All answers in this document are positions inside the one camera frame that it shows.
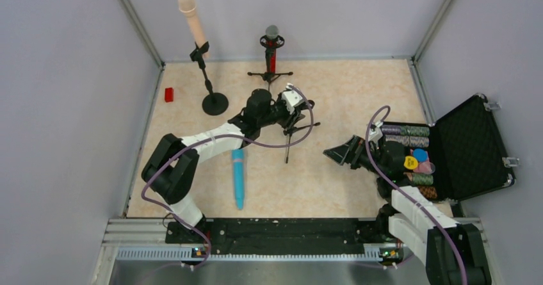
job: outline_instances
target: blue tube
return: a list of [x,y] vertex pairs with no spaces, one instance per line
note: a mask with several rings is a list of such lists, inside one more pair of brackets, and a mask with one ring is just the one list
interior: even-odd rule
[[232,164],[234,172],[234,196],[239,210],[243,209],[245,199],[245,186],[243,178],[243,149],[234,149],[232,151]]

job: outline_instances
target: beige microphone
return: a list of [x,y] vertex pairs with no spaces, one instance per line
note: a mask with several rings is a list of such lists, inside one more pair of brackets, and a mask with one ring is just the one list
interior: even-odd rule
[[[196,10],[195,0],[177,0],[179,4],[179,10],[185,15],[188,23],[188,27],[194,37],[194,41],[198,47],[202,47],[206,42],[206,36],[200,19],[198,18],[198,11]],[[203,54],[204,58],[209,57],[209,52]]]

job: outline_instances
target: case lid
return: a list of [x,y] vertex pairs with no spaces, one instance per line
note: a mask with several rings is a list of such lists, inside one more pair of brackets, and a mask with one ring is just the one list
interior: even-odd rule
[[430,156],[440,197],[465,200],[515,183],[487,98],[474,95],[430,128]]

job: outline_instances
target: beige tabletop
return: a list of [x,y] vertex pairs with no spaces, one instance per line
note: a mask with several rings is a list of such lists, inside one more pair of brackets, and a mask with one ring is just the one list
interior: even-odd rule
[[[216,92],[225,94],[228,110],[217,117],[202,111],[206,95],[204,79],[196,63],[169,63],[163,75],[138,176],[129,203],[130,217],[162,217],[163,208],[144,202],[141,171],[162,136],[178,137],[216,128],[245,106],[256,88],[267,88],[260,77],[248,71],[265,69],[264,62],[206,63]],[[341,145],[353,134],[364,137],[366,124],[381,106],[392,107],[388,120],[423,123],[424,117],[405,60],[278,61],[277,72],[293,71],[271,85],[273,98],[293,83],[315,101],[314,117],[321,122],[309,137],[290,149],[285,164],[284,149],[245,148],[245,207],[234,200],[230,152],[198,165],[190,193],[208,218],[303,218],[375,217],[385,204],[377,193],[376,175],[364,168],[340,167],[323,150]],[[174,102],[164,101],[165,88],[174,88]],[[308,122],[309,118],[298,123]],[[293,141],[303,136],[300,131]],[[280,126],[262,129],[257,141],[285,144]],[[158,199],[149,190],[152,198]],[[447,204],[440,209],[450,215]]]

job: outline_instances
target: yellow lid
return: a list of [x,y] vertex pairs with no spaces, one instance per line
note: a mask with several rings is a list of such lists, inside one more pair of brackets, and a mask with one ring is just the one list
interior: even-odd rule
[[413,156],[406,156],[403,166],[408,170],[414,170],[419,166],[419,162]]

